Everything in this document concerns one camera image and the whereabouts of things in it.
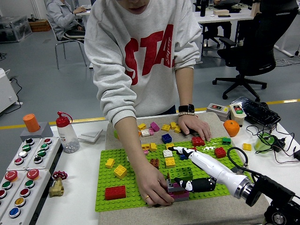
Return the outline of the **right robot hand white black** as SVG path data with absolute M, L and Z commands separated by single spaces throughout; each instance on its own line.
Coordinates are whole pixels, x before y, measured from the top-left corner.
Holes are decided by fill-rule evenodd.
M 235 198 L 240 199 L 242 197 L 242 188 L 249 183 L 247 176 L 235 174 L 212 156 L 194 149 L 184 147 L 169 147 L 168 149 L 191 159 L 194 165 L 215 178 L 217 183 L 225 185 L 229 193 Z

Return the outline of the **person's left hand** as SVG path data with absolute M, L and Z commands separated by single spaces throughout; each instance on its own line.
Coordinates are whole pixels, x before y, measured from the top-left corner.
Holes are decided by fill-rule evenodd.
M 178 118 L 178 125 L 186 135 L 188 135 L 190 133 L 189 130 L 192 129 L 196 131 L 203 140 L 206 139 L 210 141 L 212 137 L 209 124 L 196 116 L 182 115 Z

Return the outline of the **person's right hand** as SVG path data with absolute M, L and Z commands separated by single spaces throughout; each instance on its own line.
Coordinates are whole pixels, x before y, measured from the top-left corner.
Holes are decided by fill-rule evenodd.
M 148 205 L 167 206 L 174 202 L 166 191 L 164 176 L 147 160 L 135 168 L 135 175 L 141 197 Z

